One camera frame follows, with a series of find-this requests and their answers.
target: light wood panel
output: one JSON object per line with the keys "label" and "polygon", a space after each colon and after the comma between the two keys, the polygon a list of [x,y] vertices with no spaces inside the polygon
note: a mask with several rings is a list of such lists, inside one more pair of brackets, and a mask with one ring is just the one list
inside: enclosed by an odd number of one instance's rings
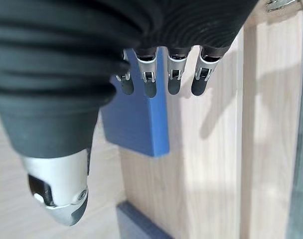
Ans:
{"label": "light wood panel", "polygon": [[303,13],[245,29],[242,238],[284,239],[299,121]]}
{"label": "light wood panel", "polygon": [[266,4],[272,2],[272,0],[259,0],[256,7],[250,14],[246,21],[245,27],[255,26],[263,22],[276,23],[284,21],[292,16],[295,16],[299,10],[303,8],[300,1],[292,2],[290,5],[268,12]]}
{"label": "light wood panel", "polygon": [[240,33],[201,97],[190,90],[192,49],[181,91],[167,94],[168,156],[120,150],[127,199],[175,238],[238,238],[242,49]]}
{"label": "light wood panel", "polygon": [[56,223],[32,198],[18,156],[0,125],[0,239],[120,237],[115,205],[125,199],[118,147],[105,142],[99,122],[93,142],[89,200],[81,221]]}

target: blue wooden block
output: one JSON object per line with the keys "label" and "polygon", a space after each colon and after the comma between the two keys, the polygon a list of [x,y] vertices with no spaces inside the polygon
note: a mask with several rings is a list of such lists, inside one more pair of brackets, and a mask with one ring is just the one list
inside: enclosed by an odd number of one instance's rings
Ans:
{"label": "blue wooden block", "polygon": [[115,99],[102,108],[102,118],[107,141],[136,152],[160,157],[169,153],[166,96],[164,86],[163,53],[157,55],[157,95],[145,96],[137,59],[133,50],[127,51],[131,63],[134,93],[122,92],[121,84],[113,77],[117,88]]}

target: black thumb tip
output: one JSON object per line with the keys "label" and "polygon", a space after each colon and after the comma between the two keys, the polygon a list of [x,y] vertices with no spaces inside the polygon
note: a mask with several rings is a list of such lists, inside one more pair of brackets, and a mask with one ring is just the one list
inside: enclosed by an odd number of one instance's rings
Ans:
{"label": "black thumb tip", "polygon": [[206,89],[206,86],[207,86],[207,82],[200,79],[199,81],[196,80],[196,78],[194,77],[193,78],[193,81],[192,81],[192,85],[191,85],[191,92],[195,95],[195,96],[201,96],[205,89]]}
{"label": "black thumb tip", "polygon": [[134,92],[134,84],[132,78],[130,78],[129,80],[122,80],[121,86],[124,94],[128,96],[130,96]]}
{"label": "black thumb tip", "polygon": [[156,82],[144,82],[144,87],[145,87],[145,94],[149,97],[149,98],[154,98],[156,96],[157,93],[157,87],[156,87]]}
{"label": "black thumb tip", "polygon": [[178,94],[180,90],[180,82],[181,80],[178,80],[177,77],[174,77],[172,80],[168,79],[168,91],[171,95]]}

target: wooden surface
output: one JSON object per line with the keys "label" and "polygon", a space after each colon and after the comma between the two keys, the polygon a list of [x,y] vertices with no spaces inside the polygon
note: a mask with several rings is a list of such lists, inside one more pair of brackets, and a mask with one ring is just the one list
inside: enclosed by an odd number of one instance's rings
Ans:
{"label": "wooden surface", "polygon": [[125,199],[118,148],[106,143],[99,122],[94,135],[89,200],[72,227],[56,223],[32,198],[27,176],[0,126],[0,239],[117,239],[116,204]]}
{"label": "wooden surface", "polygon": [[244,33],[242,234],[284,239],[295,165],[303,13]]}
{"label": "wooden surface", "polygon": [[174,238],[238,238],[242,48],[240,33],[201,97],[191,94],[192,49],[182,89],[167,94],[168,156],[120,150],[127,199]]}
{"label": "wooden surface", "polygon": [[255,9],[250,14],[247,22],[245,24],[246,27],[255,26],[263,22],[268,23],[277,23],[284,21],[292,16],[295,16],[299,10],[303,8],[300,1],[296,1],[284,7],[282,9],[268,12],[266,9],[266,4],[271,2],[272,0],[259,0]]}

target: metal hinge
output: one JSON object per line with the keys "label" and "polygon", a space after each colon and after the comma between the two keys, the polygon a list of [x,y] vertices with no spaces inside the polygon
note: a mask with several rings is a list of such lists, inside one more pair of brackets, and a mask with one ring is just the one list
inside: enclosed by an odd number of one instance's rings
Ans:
{"label": "metal hinge", "polygon": [[299,2],[299,0],[273,0],[266,4],[266,9],[267,12],[272,12],[290,6],[295,2]]}

